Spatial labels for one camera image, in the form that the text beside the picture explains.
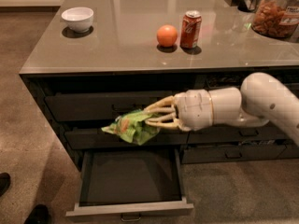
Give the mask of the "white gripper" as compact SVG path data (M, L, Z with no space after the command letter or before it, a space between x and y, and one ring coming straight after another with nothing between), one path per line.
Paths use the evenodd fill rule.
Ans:
M171 130L179 127L182 131L188 132L198 131L213 124L211 96L205 90L181 92L175 95L175 99L174 96L167 96L148 105L144 111L163 114L145 120L147 125L161 129Z

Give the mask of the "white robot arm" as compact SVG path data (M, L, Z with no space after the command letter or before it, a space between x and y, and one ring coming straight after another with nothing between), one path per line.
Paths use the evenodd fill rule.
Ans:
M147 106L152 127L198 131L218 124L261 127L271 122L299 145L299 99L266 73L247 76L241 87L188 90Z

